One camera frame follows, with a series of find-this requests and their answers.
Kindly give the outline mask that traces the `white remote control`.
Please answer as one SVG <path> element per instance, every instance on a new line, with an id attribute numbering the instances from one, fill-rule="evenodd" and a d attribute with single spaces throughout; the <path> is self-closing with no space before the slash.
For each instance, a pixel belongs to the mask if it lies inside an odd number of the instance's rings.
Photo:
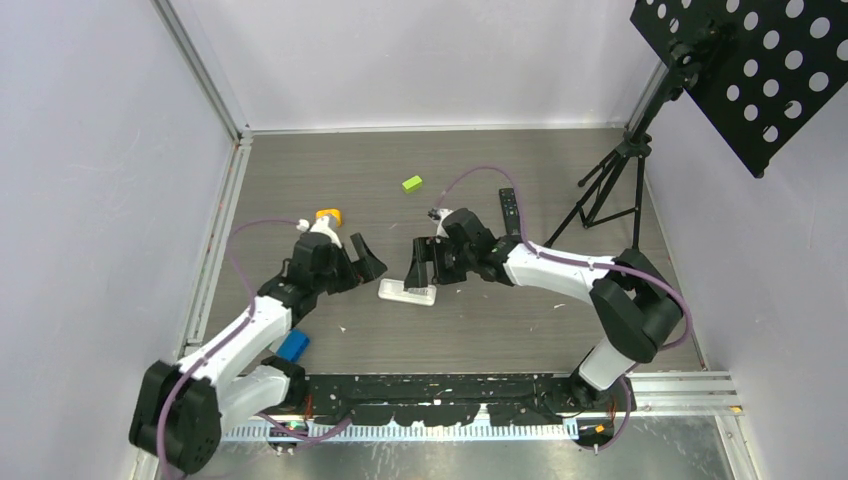
<path id="1" fill-rule="evenodd" d="M 437 288 L 429 285 L 407 289 L 401 280 L 384 278 L 380 281 L 377 295 L 382 300 L 430 307 L 435 304 Z"/>

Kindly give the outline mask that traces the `black remote control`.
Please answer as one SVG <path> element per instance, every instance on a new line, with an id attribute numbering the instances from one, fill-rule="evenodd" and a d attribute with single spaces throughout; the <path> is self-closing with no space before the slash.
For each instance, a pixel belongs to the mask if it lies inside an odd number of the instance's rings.
<path id="1" fill-rule="evenodd" d="M 501 188 L 498 191 L 498 196 L 506 234 L 519 237 L 522 227 L 515 190 L 513 188 Z"/>

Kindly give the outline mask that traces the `white battery cover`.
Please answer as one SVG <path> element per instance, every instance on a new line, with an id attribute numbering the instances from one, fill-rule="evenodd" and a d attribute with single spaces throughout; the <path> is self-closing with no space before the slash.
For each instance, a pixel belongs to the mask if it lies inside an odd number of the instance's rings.
<path id="1" fill-rule="evenodd" d="M 406 293 L 413 294 L 413 295 L 421 295 L 421 296 L 430 295 L 434 291 L 435 291 L 435 288 L 433 286 L 405 289 Z"/>

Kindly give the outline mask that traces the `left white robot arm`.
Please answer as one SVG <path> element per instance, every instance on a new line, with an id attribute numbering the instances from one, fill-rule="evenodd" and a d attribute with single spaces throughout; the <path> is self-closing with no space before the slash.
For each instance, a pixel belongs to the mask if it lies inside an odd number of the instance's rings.
<path id="1" fill-rule="evenodd" d="M 358 258 L 332 234 L 300 235 L 282 270 L 263 283 L 248 307 L 207 344 L 175 363 L 145 371 L 128 440 L 184 474 L 202 470 L 223 436 L 276 407 L 298 412 L 307 398 L 305 370 L 277 354 L 322 294 L 338 294 L 388 270 L 361 234 Z"/>

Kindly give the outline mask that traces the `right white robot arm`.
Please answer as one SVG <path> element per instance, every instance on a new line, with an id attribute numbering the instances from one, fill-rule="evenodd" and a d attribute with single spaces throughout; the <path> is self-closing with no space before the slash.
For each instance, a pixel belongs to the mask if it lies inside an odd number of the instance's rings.
<path id="1" fill-rule="evenodd" d="M 579 410 L 605 404 L 616 382 L 651 362 L 686 315 L 681 296 L 637 250 L 615 257 L 577 255 L 518 234 L 497 237 L 466 208 L 429 215 L 437 232 L 414 239 L 404 290 L 456 284 L 473 273 L 486 282 L 539 288 L 594 308 L 604 337 L 565 387 L 566 400 Z"/>

